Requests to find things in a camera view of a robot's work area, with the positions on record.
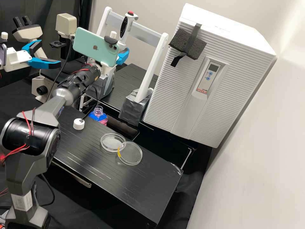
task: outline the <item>ribbed white panel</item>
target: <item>ribbed white panel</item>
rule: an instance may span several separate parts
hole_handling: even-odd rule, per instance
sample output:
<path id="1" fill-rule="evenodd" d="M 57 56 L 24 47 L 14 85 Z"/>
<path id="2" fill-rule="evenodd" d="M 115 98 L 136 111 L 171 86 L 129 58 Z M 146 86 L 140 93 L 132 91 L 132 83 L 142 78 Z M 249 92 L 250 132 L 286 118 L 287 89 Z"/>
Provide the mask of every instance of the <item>ribbed white panel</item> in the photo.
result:
<path id="1" fill-rule="evenodd" d="M 191 33 L 193 25 L 179 21 L 178 28 Z M 275 56 L 204 30 L 197 37 L 207 43 L 198 60 L 185 56 L 172 67 L 173 58 L 180 52 L 169 48 L 144 122 L 172 131 L 204 57 L 209 56 L 230 66 L 214 95 L 209 96 L 190 136 L 186 133 L 184 137 L 218 147 Z"/>

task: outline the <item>mint green smartphone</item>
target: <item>mint green smartphone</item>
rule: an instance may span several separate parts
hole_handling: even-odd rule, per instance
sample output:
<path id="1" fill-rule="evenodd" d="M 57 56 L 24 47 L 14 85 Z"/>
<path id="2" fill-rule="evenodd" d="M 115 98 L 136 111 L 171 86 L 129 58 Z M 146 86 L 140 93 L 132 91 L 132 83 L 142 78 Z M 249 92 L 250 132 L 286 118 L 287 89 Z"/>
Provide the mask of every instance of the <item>mint green smartphone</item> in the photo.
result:
<path id="1" fill-rule="evenodd" d="M 76 29 L 73 49 L 98 62 L 104 62 L 109 67 L 115 65 L 119 52 L 118 44 L 111 45 L 103 37 L 81 27 Z"/>

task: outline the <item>display screen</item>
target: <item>display screen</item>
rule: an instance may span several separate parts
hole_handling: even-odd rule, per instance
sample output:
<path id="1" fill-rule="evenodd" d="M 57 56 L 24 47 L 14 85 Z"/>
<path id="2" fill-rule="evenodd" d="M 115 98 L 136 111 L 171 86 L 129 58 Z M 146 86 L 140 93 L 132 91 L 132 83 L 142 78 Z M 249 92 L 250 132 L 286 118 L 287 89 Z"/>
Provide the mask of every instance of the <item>display screen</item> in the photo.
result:
<path id="1" fill-rule="evenodd" d="M 217 72 L 218 66 L 211 64 L 210 67 L 209 67 L 209 70 L 211 70 L 213 72 Z"/>

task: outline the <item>clear petri dish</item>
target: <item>clear petri dish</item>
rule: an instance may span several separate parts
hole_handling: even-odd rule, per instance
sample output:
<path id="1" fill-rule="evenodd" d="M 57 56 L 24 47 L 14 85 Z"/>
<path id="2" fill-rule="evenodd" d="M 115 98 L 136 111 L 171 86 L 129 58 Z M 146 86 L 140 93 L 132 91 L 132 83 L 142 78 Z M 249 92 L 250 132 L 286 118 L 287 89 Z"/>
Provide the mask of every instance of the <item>clear petri dish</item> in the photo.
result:
<path id="1" fill-rule="evenodd" d="M 125 141 L 126 139 L 118 133 L 107 133 L 102 136 L 101 145 L 108 152 L 117 153 L 118 148 L 120 151 L 124 149 Z"/>
<path id="2" fill-rule="evenodd" d="M 137 165 L 142 160 L 142 150 L 134 142 L 124 142 L 123 149 L 117 150 L 118 157 L 127 165 Z"/>

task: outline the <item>barcode label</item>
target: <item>barcode label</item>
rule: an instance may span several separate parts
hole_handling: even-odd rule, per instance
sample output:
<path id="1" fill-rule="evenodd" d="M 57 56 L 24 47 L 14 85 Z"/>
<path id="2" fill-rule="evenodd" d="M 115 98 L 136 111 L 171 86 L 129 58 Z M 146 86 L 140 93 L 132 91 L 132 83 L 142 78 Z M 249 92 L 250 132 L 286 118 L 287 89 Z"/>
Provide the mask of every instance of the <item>barcode label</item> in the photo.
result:
<path id="1" fill-rule="evenodd" d="M 29 191 L 25 196 L 11 194 L 14 208 L 21 211 L 28 211 L 33 206 L 32 193 Z"/>

